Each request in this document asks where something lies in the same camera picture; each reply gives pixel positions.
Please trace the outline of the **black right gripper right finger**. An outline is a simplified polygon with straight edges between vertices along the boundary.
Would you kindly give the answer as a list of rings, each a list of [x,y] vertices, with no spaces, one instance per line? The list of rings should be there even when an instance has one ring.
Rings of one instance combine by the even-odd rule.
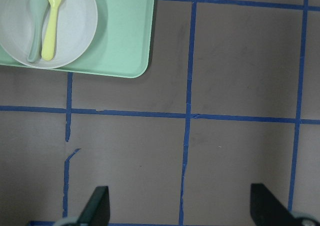
[[[302,225],[262,183],[252,183],[250,215],[255,225]]]

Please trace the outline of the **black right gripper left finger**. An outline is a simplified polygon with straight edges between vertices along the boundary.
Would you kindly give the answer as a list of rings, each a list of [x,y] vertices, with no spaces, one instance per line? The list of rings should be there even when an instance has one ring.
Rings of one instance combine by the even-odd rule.
[[[78,225],[108,225],[110,221],[108,186],[97,186],[77,219]]]

